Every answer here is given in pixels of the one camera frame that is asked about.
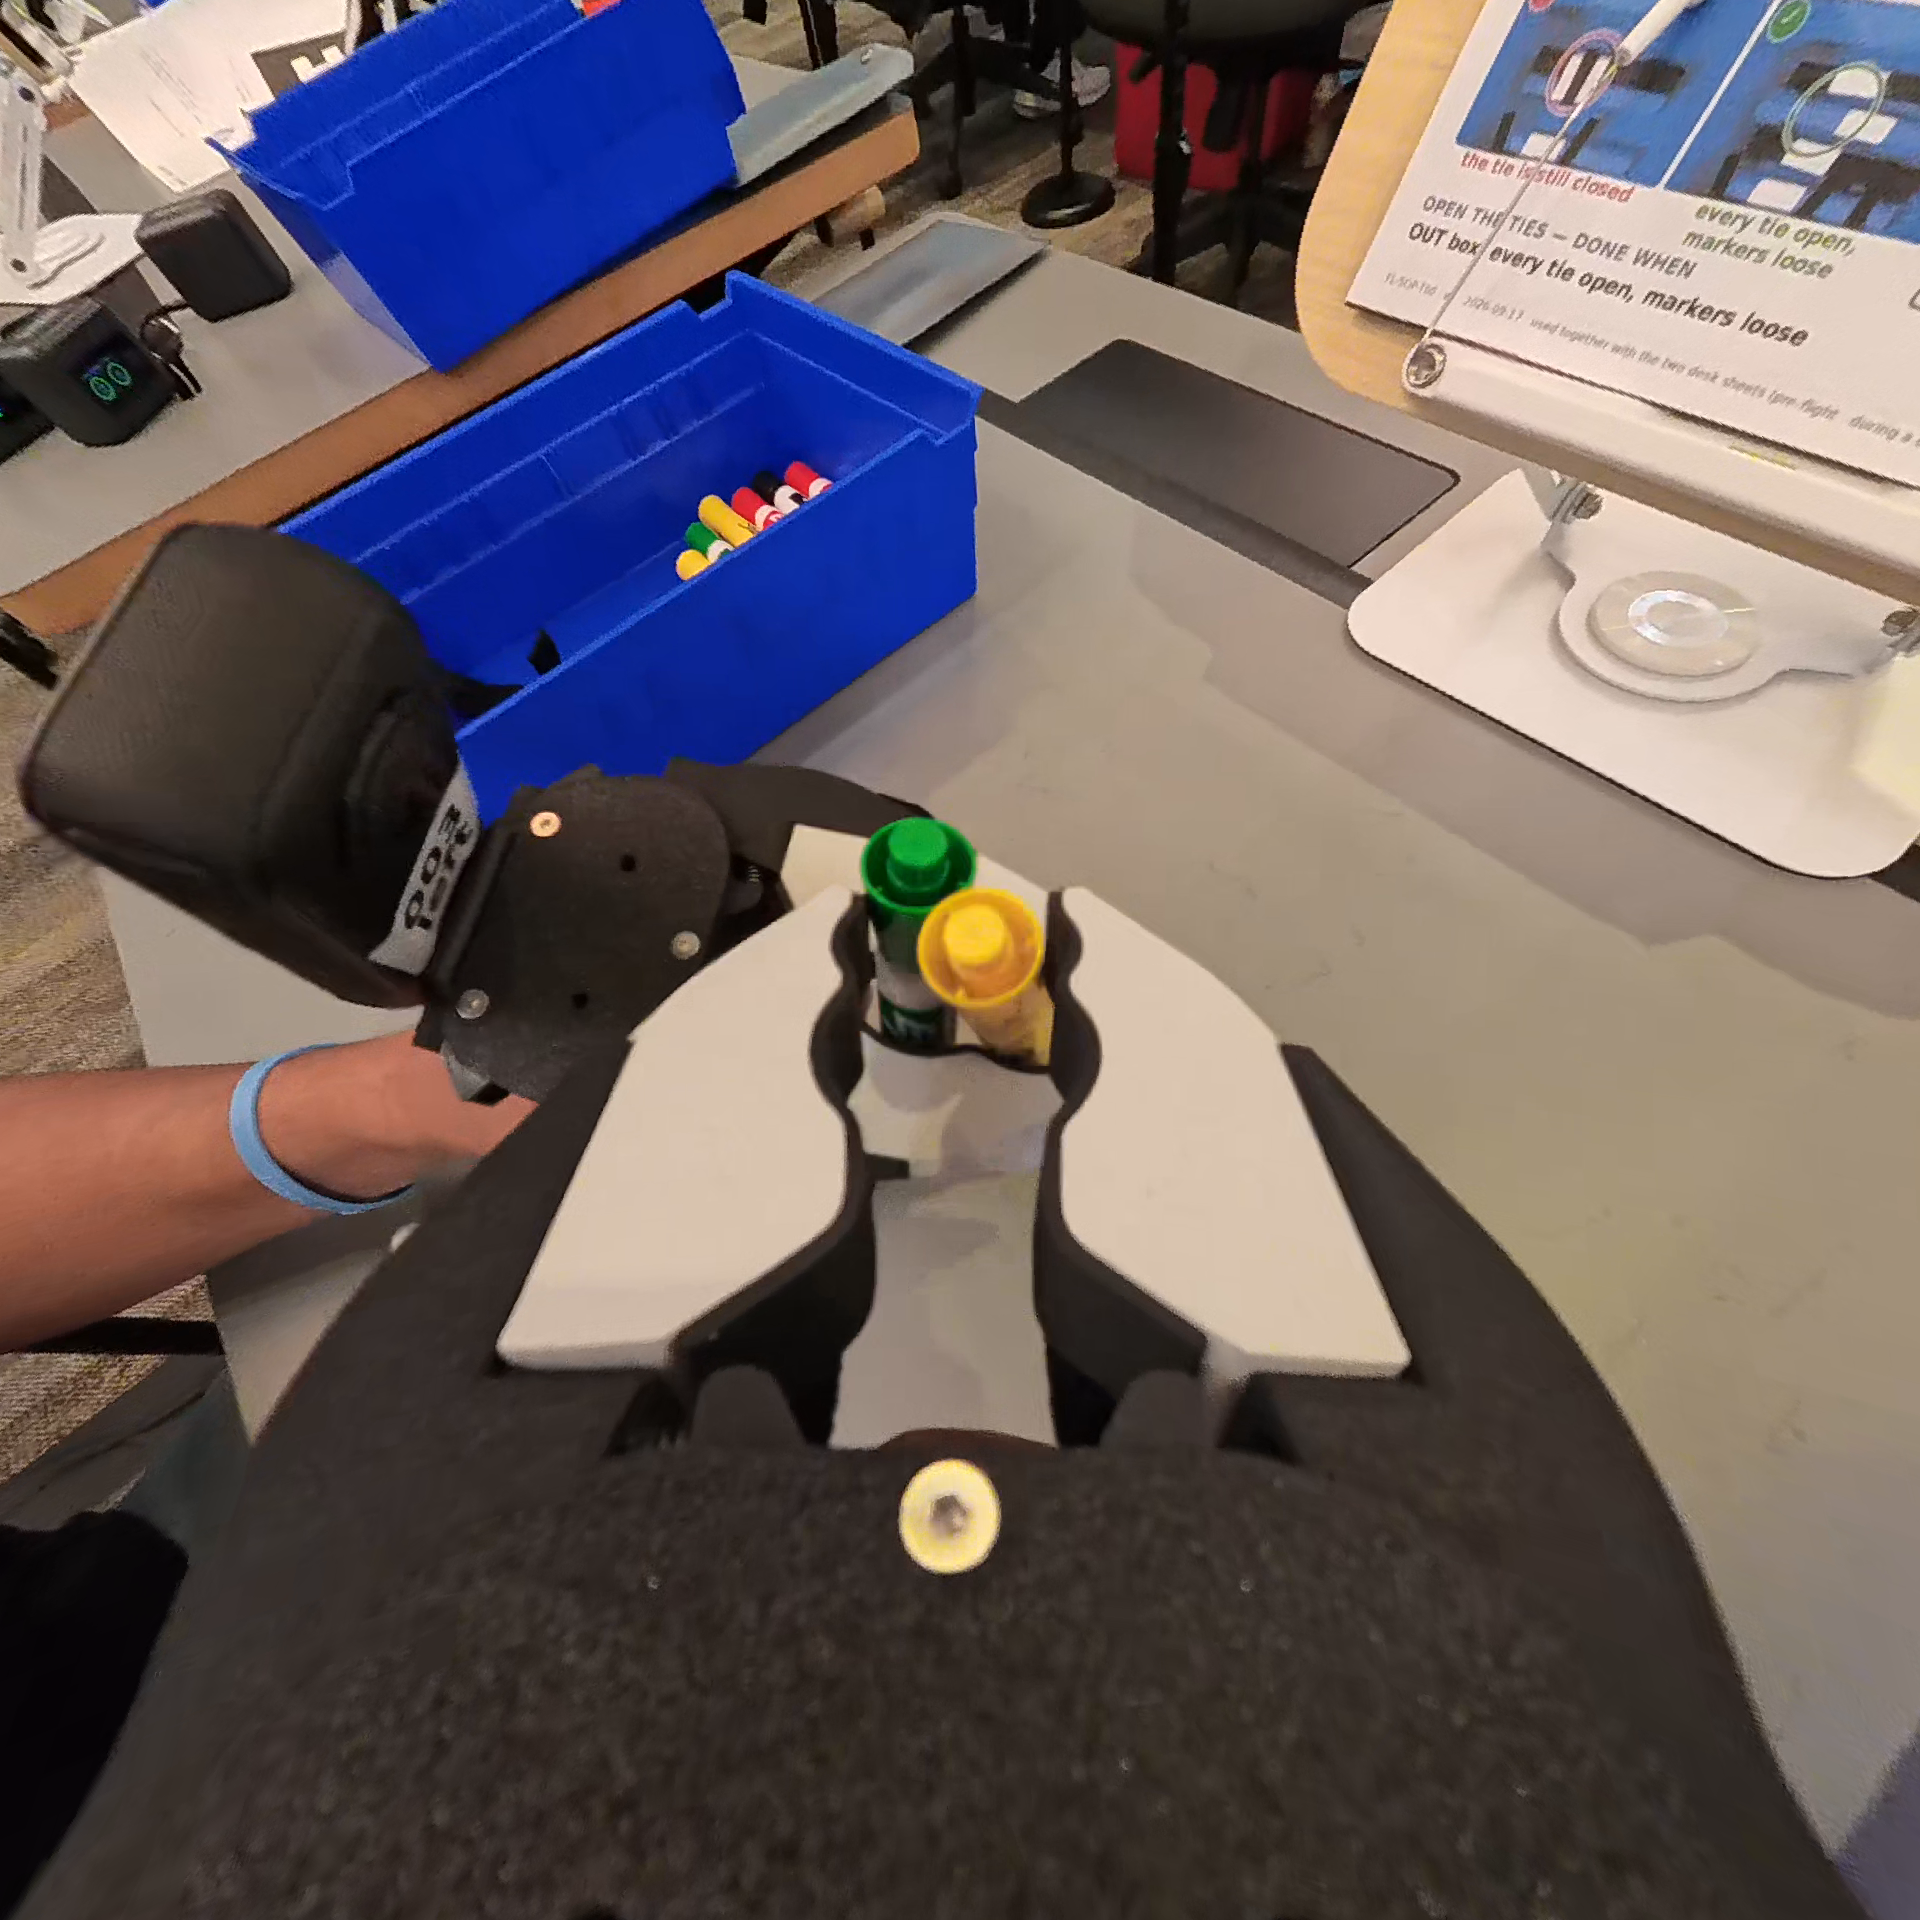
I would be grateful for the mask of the red bag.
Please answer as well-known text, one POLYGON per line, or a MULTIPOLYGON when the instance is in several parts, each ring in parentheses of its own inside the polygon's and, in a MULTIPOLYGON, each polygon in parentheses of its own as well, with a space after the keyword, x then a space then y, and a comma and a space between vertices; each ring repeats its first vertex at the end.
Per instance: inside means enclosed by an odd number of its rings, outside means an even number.
MULTIPOLYGON (((1256 112, 1256 82, 1246 70, 1190 65, 1190 186, 1206 194, 1229 190, 1250 153, 1264 161, 1301 158, 1318 82, 1322 76, 1309 66, 1271 70, 1264 84, 1264 109, 1256 112)), ((1116 177, 1148 186, 1156 183, 1162 82, 1157 58, 1133 40, 1112 47, 1112 104, 1116 177)))

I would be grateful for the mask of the black charger with green display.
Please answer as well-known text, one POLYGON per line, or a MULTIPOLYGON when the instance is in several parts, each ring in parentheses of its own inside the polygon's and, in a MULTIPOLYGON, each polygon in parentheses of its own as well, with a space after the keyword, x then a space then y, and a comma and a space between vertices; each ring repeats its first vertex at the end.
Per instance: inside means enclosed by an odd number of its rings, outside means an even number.
POLYGON ((129 442, 173 403, 204 398, 188 363, 178 304, 135 323, 97 294, 26 307, 0 330, 0 456, 68 437, 129 442))

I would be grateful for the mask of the green dry erase marker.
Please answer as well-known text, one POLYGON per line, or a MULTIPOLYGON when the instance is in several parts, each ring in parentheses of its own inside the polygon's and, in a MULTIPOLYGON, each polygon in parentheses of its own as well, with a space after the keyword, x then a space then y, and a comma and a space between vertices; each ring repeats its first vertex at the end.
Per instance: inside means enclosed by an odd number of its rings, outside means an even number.
POLYGON ((920 927, 956 892, 977 882, 972 842, 929 817, 874 828, 859 855, 866 927, 874 945, 874 1032, 911 1051, 947 1051, 956 1009, 920 976, 920 927))

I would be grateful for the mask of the person's left hand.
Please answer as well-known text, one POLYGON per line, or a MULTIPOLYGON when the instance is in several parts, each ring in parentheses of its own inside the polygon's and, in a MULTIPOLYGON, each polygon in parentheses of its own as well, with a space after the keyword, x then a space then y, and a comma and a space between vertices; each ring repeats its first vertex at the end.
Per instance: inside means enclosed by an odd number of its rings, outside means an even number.
POLYGON ((336 1049, 331 1090, 343 1120, 323 1184, 368 1199, 488 1157, 536 1113, 527 1094, 463 1101, 445 1056, 412 1035, 336 1049))

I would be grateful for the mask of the wooden white book stand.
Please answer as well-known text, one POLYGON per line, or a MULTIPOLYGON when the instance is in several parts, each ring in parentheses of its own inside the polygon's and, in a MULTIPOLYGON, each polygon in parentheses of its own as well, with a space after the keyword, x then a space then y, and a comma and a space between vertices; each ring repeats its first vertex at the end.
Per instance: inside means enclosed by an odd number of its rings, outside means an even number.
POLYGON ((1484 2, 1396 2, 1309 194, 1297 323, 1351 391, 1518 459, 1351 609, 1396 670, 1780 871, 1916 846, 1920 488, 1351 304, 1484 2))

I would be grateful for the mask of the person's black shirt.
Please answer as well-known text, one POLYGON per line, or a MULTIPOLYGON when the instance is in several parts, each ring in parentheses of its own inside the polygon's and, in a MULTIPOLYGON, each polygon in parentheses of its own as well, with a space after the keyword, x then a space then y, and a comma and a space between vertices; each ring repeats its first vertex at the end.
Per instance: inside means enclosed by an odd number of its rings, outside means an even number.
POLYGON ((94 1509, 0 1529, 0 1911, 14 1914, 111 1759, 188 1550, 94 1509))

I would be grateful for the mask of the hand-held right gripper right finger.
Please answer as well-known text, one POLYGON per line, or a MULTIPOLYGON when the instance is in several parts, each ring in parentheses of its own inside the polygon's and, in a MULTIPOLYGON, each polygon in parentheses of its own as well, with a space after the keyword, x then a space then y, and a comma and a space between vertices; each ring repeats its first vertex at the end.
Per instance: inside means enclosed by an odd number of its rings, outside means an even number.
POLYGON ((1275 1032, 1090 889, 1047 895, 1030 1306, 1054 1412, 1148 1376, 1229 1412, 1256 1377, 1404 1377, 1410 1335, 1275 1032))

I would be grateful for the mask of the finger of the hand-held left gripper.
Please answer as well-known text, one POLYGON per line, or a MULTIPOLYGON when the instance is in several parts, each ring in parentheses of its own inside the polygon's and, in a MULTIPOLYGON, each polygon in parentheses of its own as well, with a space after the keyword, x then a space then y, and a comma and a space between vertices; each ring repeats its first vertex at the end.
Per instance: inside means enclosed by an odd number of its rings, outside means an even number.
POLYGON ((828 902, 844 908, 866 892, 863 882, 863 849, 871 831, 851 828, 821 828, 821 826, 790 826, 783 864, 779 864, 779 895, 788 911, 813 908, 813 902, 828 902))
POLYGON ((1035 1171, 1054 1126, 1054 1076, 980 1049, 863 1049, 851 1094, 871 1157, 903 1171, 1035 1171))

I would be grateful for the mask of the grey desk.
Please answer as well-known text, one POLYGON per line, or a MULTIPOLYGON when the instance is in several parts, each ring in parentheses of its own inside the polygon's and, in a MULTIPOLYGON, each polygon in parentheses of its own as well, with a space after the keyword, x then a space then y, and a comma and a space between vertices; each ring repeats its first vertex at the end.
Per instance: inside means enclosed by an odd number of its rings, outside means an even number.
POLYGON ((775 743, 1088 882, 1309 1045, 1659 1462, 1843 1847, 1916 1732, 1916 902, 1780 874, 1379 669, 1346 609, 1030 442, 1107 341, 1453 467, 1297 334, 1043 253, 920 338, 991 403, 972 603, 775 743))

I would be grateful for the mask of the blue silicone wristband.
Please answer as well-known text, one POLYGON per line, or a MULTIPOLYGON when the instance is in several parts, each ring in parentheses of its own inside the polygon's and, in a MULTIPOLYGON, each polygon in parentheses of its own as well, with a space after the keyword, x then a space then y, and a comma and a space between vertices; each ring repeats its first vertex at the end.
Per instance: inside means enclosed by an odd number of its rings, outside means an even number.
POLYGON ((314 1187, 310 1181, 299 1181, 291 1167, 285 1167, 274 1157, 274 1150, 263 1136, 263 1090, 281 1066, 299 1061, 310 1051, 336 1051, 336 1045, 299 1045, 299 1049, 271 1051, 271 1056, 247 1066, 229 1094, 229 1144, 242 1157, 242 1167, 248 1171, 248 1181, 258 1187, 265 1187, 271 1197, 299 1204, 303 1213, 331 1213, 331 1217, 377 1213, 398 1199, 412 1199, 416 1184, 387 1187, 382 1197, 345 1197, 345 1193, 314 1187))

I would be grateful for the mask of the bundle of colored markers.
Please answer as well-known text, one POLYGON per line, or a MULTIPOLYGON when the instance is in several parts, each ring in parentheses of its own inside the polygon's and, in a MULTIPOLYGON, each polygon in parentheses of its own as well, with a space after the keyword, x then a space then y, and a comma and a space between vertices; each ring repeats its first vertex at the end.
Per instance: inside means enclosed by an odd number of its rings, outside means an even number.
POLYGON ((806 459, 790 459, 779 467, 755 467, 732 495, 701 495, 694 518, 684 522, 677 581, 689 584, 706 576, 715 564, 732 557, 775 522, 804 511, 813 498, 828 495, 828 488, 828 475, 813 467, 806 459))

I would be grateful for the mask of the wooden-edged side table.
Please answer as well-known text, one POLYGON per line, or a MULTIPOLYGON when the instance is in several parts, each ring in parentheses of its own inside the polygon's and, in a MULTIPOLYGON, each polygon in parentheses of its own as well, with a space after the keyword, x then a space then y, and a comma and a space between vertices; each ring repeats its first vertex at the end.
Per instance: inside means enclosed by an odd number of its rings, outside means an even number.
POLYGON ((173 522, 299 516, 706 280, 779 253, 813 219, 901 177, 917 153, 917 117, 903 91, 888 87, 859 117, 752 186, 701 201, 682 230, 451 372, 418 363, 364 323, 289 234, 263 219, 294 286, 248 315, 188 327, 204 398, 173 403, 123 446, 48 437, 2 459, 2 609, 35 632, 85 630, 173 522))

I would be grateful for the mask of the person's left forearm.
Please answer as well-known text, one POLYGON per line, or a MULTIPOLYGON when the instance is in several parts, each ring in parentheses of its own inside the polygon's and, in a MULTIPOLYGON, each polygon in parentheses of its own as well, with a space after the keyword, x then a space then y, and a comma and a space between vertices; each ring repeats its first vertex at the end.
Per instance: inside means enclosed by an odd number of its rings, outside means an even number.
POLYGON ((274 1228, 229 1136, 242 1068, 7 1076, 0 1090, 0 1324, 22 1347, 127 1310, 274 1228))

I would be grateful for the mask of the white articulated stand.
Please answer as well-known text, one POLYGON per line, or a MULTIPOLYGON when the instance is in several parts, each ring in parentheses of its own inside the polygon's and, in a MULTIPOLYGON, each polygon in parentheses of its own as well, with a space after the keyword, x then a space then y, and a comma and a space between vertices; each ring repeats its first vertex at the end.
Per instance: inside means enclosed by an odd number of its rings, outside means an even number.
POLYGON ((88 0, 0 2, 0 299, 49 307, 138 267, 138 219, 119 213, 42 214, 48 112, 105 13, 88 0))

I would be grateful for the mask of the blue plastic bin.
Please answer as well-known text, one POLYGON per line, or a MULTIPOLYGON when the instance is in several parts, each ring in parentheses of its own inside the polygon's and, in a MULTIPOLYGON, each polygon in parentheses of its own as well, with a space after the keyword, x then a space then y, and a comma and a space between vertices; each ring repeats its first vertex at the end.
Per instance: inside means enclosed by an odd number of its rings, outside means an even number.
POLYGON ((696 0, 449 0, 213 142, 343 299, 436 372, 734 183, 696 0))
POLYGON ((585 766, 739 766, 977 593, 977 384, 748 276, 666 304, 281 522, 457 675, 488 822, 585 766), (828 495, 682 584, 701 495, 828 495))

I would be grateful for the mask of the white paper sheets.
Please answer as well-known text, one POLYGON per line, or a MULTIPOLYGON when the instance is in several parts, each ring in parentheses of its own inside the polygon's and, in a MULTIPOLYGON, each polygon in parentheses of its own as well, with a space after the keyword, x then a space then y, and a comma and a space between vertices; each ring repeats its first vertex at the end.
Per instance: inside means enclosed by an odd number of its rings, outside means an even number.
POLYGON ((160 190, 195 190, 258 109, 343 65, 345 38, 343 0, 171 0, 94 34, 68 84, 160 190))

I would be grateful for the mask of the small black box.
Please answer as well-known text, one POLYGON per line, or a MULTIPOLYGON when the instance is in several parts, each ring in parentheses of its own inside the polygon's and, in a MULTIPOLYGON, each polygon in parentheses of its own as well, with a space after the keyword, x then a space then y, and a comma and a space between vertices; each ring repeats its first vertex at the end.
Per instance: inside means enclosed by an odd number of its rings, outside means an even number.
POLYGON ((199 323, 231 323, 294 291, 294 280, 253 213, 229 186, 209 186, 135 219, 142 256, 199 323))

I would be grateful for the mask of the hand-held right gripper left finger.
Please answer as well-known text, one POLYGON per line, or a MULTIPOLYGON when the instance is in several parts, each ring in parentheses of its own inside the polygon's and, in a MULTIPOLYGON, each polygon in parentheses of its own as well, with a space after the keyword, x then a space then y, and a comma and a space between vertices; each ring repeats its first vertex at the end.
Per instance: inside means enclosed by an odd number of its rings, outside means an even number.
POLYGON ((871 991, 844 882, 748 933, 632 1035, 496 1341, 510 1371, 752 1367, 838 1405, 874 1306, 874 1174, 851 1094, 871 991))

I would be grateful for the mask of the yellow highlighter marker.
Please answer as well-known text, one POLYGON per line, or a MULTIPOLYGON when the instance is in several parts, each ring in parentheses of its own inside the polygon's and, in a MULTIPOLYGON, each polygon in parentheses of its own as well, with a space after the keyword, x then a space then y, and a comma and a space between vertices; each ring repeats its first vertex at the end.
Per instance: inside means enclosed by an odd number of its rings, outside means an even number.
POLYGON ((986 1051, 1047 1066, 1043 917, 1019 892, 977 882, 940 902, 917 933, 917 966, 986 1051))

